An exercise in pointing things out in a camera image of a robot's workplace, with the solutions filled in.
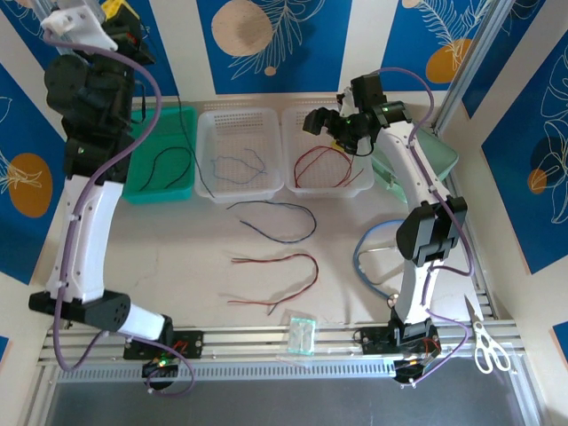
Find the blue cable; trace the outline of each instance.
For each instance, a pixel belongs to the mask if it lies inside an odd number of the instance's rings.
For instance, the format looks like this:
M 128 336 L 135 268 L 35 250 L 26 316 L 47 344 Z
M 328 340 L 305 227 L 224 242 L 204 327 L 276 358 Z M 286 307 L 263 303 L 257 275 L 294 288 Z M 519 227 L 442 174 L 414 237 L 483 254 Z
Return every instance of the blue cable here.
M 371 290 L 373 290 L 377 295 L 379 295 L 383 299 L 388 299 L 389 295 L 384 291 L 380 290 L 379 288 L 377 288 L 376 285 L 373 284 L 373 282 L 371 282 L 371 280 L 367 278 L 367 276 L 359 269 L 359 260 L 357 259 L 357 256 L 359 254 L 359 250 L 361 250 L 361 246 L 363 245 L 363 243 L 371 233 L 387 225 L 401 225 L 403 222 L 404 220 L 402 219 L 394 219 L 394 220 L 387 220 L 386 222 L 382 222 L 379 225 L 373 226 L 366 233 L 363 234 L 363 236 L 359 240 L 359 243 L 357 243 L 355 251 L 353 252 L 353 269 L 355 269 L 355 272 L 357 273 L 361 281 L 363 281 L 363 283 L 367 285 L 367 287 L 369 287 Z
M 312 211 L 310 209 L 308 209 L 307 207 L 300 206 L 298 204 L 292 204 L 291 202 L 239 201 L 239 202 L 235 202 L 232 206 L 227 207 L 227 210 L 232 209 L 234 206 L 238 206 L 239 204 L 254 204 L 254 203 L 258 203 L 258 202 L 262 202 L 263 204 L 270 204 L 270 205 L 273 205 L 273 206 L 282 206 L 282 207 L 286 207 L 287 209 L 291 209 L 291 210 L 301 210 L 305 214 L 307 214 L 308 216 L 312 217 L 312 220 L 313 220 L 313 228 L 310 231 L 310 233 L 308 233 L 307 235 L 305 235 L 304 237 L 302 237 L 298 240 L 293 240 L 293 241 L 284 241 L 284 240 L 279 240 L 278 238 L 271 237 L 270 235 L 268 235 L 268 234 L 264 233 L 263 231 L 261 231 L 260 229 L 258 229 L 256 226 L 252 225 L 250 222 L 247 222 L 245 220 L 240 221 L 243 225 L 246 225 L 249 228 L 255 230 L 256 232 L 260 233 L 262 236 L 266 237 L 267 239 L 274 241 L 274 242 L 279 242 L 280 244 L 296 244 L 297 242 L 307 240 L 308 238 L 310 238 L 313 235 L 313 233 L 316 232 L 316 228 L 318 227 L 318 221 L 316 220 L 316 217 L 313 215 Z
M 249 184 L 250 182 L 252 182 L 253 180 L 255 180 L 259 175 L 265 175 L 265 174 L 266 174 L 266 172 L 265 172 L 265 170 L 266 170 L 266 164 L 264 164 L 262 158 L 260 158 L 260 157 L 258 156 L 258 154 L 256 153 L 256 151 L 255 151 L 254 149 L 250 149 L 250 148 L 244 148 L 244 151 L 250 151 L 250 152 L 260 161 L 260 163 L 263 165 L 262 170 L 257 169 L 257 168 L 254 167 L 254 166 L 251 166 L 250 164 L 248 164 L 247 162 L 245 162 L 245 161 L 242 160 L 241 158 L 235 158 L 235 157 L 232 157 L 232 156 L 230 156 L 230 155 L 229 155 L 229 156 L 218 155 L 215 160 L 211 160 L 211 162 L 213 163 L 213 176 L 214 176 L 215 178 L 217 178 L 217 179 L 226 180 L 227 182 L 231 182 L 231 183 L 236 184 L 236 185 L 246 185 L 246 184 Z M 256 174 L 255 174 L 253 177 L 251 177 L 249 180 L 247 180 L 246 182 L 237 182 L 236 180 L 232 180 L 232 179 L 230 179 L 230 178 L 228 178 L 228 177 L 219 176 L 219 175 L 217 174 L 217 162 L 218 162 L 219 160 L 235 160 L 236 162 L 241 162 L 241 163 L 243 163 L 245 166 L 249 167 L 250 169 L 256 170 Z

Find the black bracket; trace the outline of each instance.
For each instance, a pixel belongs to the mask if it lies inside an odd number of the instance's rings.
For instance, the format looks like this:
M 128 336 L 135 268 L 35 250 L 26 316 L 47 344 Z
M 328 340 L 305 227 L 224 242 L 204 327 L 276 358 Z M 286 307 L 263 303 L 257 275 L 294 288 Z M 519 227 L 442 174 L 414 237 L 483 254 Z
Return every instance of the black bracket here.
M 174 331 L 171 346 L 174 347 L 178 342 L 187 343 L 187 345 L 177 345 L 178 347 L 183 348 L 179 350 L 177 349 L 177 351 L 181 353 L 185 358 L 201 358 L 201 352 L 203 351 L 202 331 Z M 127 360 L 152 361 L 155 358 L 159 358 L 163 353 L 164 351 L 157 349 L 154 346 L 132 341 L 124 346 L 124 354 L 122 356 Z
M 353 338 L 361 345 L 363 355 L 428 354 L 423 359 L 412 362 L 395 361 L 397 375 L 394 379 L 399 383 L 409 383 L 411 379 L 419 378 L 440 354 L 438 330 L 431 319 L 426 319 L 423 323 L 401 325 L 398 318 L 392 318 L 387 327 L 362 327 L 355 335 Z

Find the blue hose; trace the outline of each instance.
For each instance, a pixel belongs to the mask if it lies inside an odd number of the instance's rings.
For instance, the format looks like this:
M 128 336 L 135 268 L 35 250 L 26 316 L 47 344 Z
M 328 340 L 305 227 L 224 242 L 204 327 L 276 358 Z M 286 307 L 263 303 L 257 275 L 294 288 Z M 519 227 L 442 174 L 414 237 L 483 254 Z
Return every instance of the blue hose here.
M 359 269 L 359 260 L 357 256 L 359 255 L 359 250 L 361 249 L 361 246 L 363 245 L 363 243 L 371 233 L 387 225 L 401 225 L 403 222 L 404 220 L 402 219 L 387 220 L 386 222 L 382 222 L 379 225 L 373 226 L 366 233 L 363 234 L 363 236 L 359 240 L 359 243 L 357 244 L 357 247 L 355 248 L 355 251 L 353 252 L 353 269 L 355 269 L 355 272 L 357 273 L 359 278 L 361 278 L 361 281 L 363 281 L 363 283 L 367 287 L 369 287 L 371 290 L 373 290 L 377 295 L 379 295 L 383 299 L 388 299 L 389 295 L 384 291 L 380 290 L 379 288 L 377 288 L 376 285 L 373 284 L 373 282 L 371 282 L 371 280 L 367 278 L 367 276 Z

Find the robotic arm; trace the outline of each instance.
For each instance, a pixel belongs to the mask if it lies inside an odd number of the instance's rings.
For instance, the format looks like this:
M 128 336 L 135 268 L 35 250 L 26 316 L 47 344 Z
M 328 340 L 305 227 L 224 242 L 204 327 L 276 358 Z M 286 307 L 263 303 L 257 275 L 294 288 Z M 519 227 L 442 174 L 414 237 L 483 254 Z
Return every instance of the robotic arm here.
M 389 102 L 378 74 L 362 75 L 337 96 L 340 112 L 320 108 L 309 113 L 304 130 L 319 135 L 323 127 L 347 153 L 358 153 L 359 141 L 369 139 L 381 149 L 392 165 L 408 200 L 409 216 L 397 231 L 398 250 L 405 258 L 402 288 L 391 312 L 388 340 L 396 347 L 432 335 L 427 309 L 439 267 L 459 240 L 456 224 L 441 206 L 434 192 L 446 201 L 459 225 L 467 212 L 465 200 L 454 198 L 433 178 L 430 185 L 422 166 L 435 177 L 419 144 L 410 142 L 414 128 L 409 112 L 400 101 Z
M 82 31 L 88 24 L 81 28 L 62 27 L 75 19 L 91 20 L 93 27 L 103 30 L 102 38 L 97 39 L 99 44 L 102 40 L 109 50 L 116 50 L 140 65 L 153 64 L 154 58 L 142 41 L 139 17 L 134 10 L 126 2 L 114 0 L 105 2 L 102 10 L 106 11 L 102 23 L 93 21 L 95 15 L 83 5 L 56 11 L 43 25 L 66 35 L 75 31 L 82 40 L 80 36 L 85 36 Z M 92 31 L 88 34 L 90 41 L 92 34 Z M 173 325 L 169 317 L 136 306 L 128 295 L 106 290 L 103 281 L 108 234 L 130 157 L 99 177 L 79 214 L 74 211 L 89 178 L 134 141 L 129 135 L 136 84 L 134 70 L 117 60 L 78 51 L 57 57 L 46 70 L 44 81 L 47 103 L 63 115 L 67 134 L 64 161 L 67 211 L 61 241 L 66 240 L 72 222 L 75 232 L 67 254 L 64 254 L 65 245 L 60 244 L 46 291 L 31 295 L 29 308 L 53 315 L 59 290 L 65 287 L 61 318 L 171 346 Z M 62 282 L 59 268 L 64 256 L 68 260 L 67 278 Z M 147 349 L 148 354 L 159 352 Z

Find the white table surface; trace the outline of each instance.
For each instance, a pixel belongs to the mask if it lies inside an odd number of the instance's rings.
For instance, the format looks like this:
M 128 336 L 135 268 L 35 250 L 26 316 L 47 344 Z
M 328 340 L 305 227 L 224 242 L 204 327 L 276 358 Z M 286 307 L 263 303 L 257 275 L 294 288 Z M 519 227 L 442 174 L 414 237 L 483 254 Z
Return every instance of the white table surface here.
M 351 256 L 364 231 L 384 220 L 406 216 L 406 205 L 375 186 L 353 199 L 297 199 L 288 190 L 274 201 L 308 207 L 318 220 L 307 241 L 283 245 L 241 224 L 248 220 L 266 233 L 290 239 L 306 235 L 312 220 L 299 210 L 249 204 L 226 210 L 196 194 L 187 202 L 134 206 L 121 201 L 116 209 L 106 253 L 106 287 L 128 293 L 133 303 L 165 313 L 174 325 L 197 327 L 270 326 L 282 322 L 286 310 L 304 312 L 321 323 L 355 323 L 390 318 L 386 303 L 353 271 Z M 363 248 L 393 241 L 396 226 L 378 231 Z M 294 301 L 271 316 L 259 305 L 228 304 L 235 297 L 273 300 L 296 292 L 312 280 L 307 258 L 278 264 L 232 264 L 233 256 L 275 258 L 305 252 L 319 263 L 319 279 Z M 402 257 L 397 251 L 364 255 L 367 275 L 390 293 L 399 288 Z M 466 268 L 461 247 L 446 264 Z M 477 307 L 471 279 L 441 272 L 433 296 L 434 312 L 467 320 L 466 294 Z

